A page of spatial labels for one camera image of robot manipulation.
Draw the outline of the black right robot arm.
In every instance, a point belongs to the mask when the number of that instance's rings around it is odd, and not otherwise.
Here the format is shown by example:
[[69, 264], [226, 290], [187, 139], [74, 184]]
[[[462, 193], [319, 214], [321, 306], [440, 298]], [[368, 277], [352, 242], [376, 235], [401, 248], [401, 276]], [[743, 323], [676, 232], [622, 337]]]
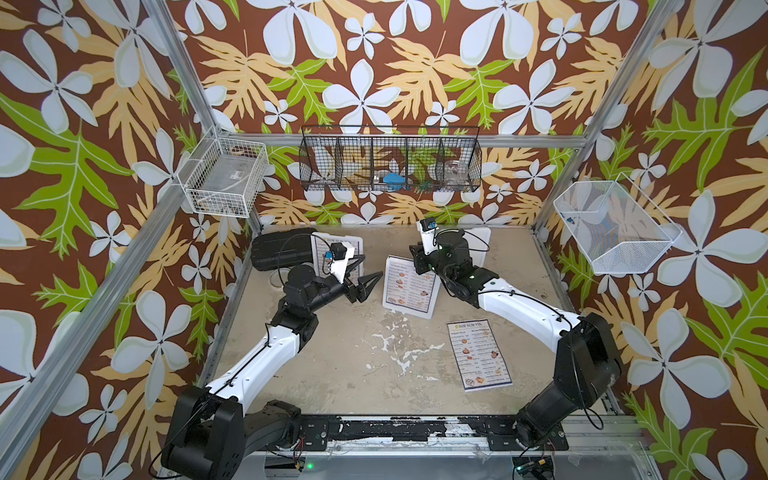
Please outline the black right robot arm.
[[436, 274], [447, 292], [496, 314], [531, 334], [555, 355], [553, 380], [515, 415], [515, 441], [523, 448], [548, 442], [577, 410], [588, 412], [626, 373], [607, 320], [555, 308], [473, 263], [464, 229], [417, 223], [421, 240], [409, 250], [418, 274]]

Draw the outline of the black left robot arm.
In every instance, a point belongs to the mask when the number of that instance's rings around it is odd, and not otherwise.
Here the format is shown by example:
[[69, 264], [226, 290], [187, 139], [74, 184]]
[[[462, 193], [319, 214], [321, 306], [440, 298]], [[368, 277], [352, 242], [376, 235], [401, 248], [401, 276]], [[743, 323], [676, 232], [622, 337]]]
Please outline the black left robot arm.
[[384, 274], [374, 272], [352, 281], [349, 273], [363, 259], [354, 255], [335, 260], [326, 277], [306, 264], [289, 271], [264, 337], [222, 376], [204, 387], [189, 387], [178, 398], [156, 458], [170, 478], [231, 479], [247, 455], [300, 444], [300, 408], [279, 400], [255, 413], [249, 408], [312, 338], [319, 309], [339, 298], [350, 303], [367, 300]]

